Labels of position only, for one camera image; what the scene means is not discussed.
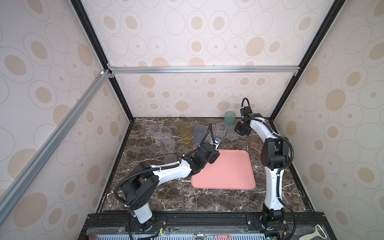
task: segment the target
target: brown marble surface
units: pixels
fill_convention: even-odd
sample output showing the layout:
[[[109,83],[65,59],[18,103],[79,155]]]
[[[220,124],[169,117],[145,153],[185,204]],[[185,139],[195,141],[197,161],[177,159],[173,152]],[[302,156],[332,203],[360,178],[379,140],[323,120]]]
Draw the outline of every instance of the brown marble surface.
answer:
[[[176,140],[174,154],[192,151],[194,141],[184,144],[181,141],[179,126],[183,121],[190,122],[193,126],[210,122],[223,122],[223,118],[137,118],[125,146],[124,153],[118,165],[107,196],[104,199],[102,211],[125,210],[126,208],[113,197],[113,189],[130,171],[141,161],[149,164],[163,164],[164,157],[168,154],[161,140],[153,139],[148,128],[157,123],[162,127],[171,129],[173,139]],[[260,162],[260,151],[249,147],[251,136],[245,139],[237,138],[229,141],[225,136],[218,149],[246,150],[249,153],[256,188],[253,190],[224,190],[224,189],[196,189],[191,185],[191,178],[175,179],[160,185],[152,195],[149,205],[152,211],[179,210],[179,211],[236,211],[236,212],[261,212],[265,199],[266,182],[264,166]],[[283,198],[295,212],[305,212],[303,201],[300,198],[296,184],[289,170],[284,172]]]

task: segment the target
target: black frame post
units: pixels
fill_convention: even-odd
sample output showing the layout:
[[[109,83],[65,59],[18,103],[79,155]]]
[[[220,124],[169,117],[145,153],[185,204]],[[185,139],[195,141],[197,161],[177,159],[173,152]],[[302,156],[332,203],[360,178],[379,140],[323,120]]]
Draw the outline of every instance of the black frame post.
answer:
[[[101,65],[103,66],[104,69],[108,69],[109,72],[111,73],[112,78],[110,78],[109,81],[111,82],[111,85],[112,85],[117,97],[119,98],[119,101],[120,101],[125,113],[127,114],[129,121],[132,122],[134,120],[132,112],[129,109],[127,101],[124,98],[124,95],[121,91],[121,88],[120,88],[115,76],[112,74],[111,70],[109,69],[108,59],[104,54],[103,48],[101,47],[101,44],[99,42],[99,39],[96,36],[95,31],[93,30],[91,21],[89,20],[88,15],[85,12],[83,4],[81,3],[80,0],[71,0],[71,3],[73,5],[73,8],[76,11],[77,16],[80,19],[81,24],[83,25],[85,32],[88,35],[88,38],[89,38],[89,40],[90,40],[90,42],[91,42],[91,44],[95,50],[100,62],[101,62]]]
[[[346,0],[335,0],[328,11],[327,15],[324,18],[323,23],[321,24],[319,30],[317,31],[312,43],[310,44],[307,52],[305,53],[303,59],[301,60],[299,64],[299,71],[291,78],[291,81],[288,83],[287,88],[285,89],[283,95],[281,96],[279,102],[277,103],[275,109],[273,110],[271,114],[271,121],[274,121],[277,115],[279,114],[281,108],[283,107],[285,101],[288,99],[289,95],[291,94],[293,88],[295,87],[297,81],[305,71],[308,63],[311,61],[312,56],[316,52],[317,48],[319,47],[321,41],[323,40],[324,36],[327,34],[330,26],[333,23],[333,20],[336,18],[337,14],[339,13],[341,7],[344,5],[344,2]]]

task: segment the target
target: wallpaper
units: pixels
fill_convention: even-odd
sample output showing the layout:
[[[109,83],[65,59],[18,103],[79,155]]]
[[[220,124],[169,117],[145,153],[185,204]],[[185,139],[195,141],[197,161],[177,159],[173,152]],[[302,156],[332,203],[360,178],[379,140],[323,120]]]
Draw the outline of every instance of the wallpaper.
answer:
[[[0,196],[101,71],[65,0],[0,2]]]
[[[107,80],[0,228],[0,240],[76,240],[99,204],[128,119]]]
[[[82,0],[113,66],[297,65],[333,0]]]
[[[134,117],[240,117],[247,97],[269,117],[293,73],[116,74]]]
[[[350,1],[275,124],[339,240],[384,236],[384,1]]]

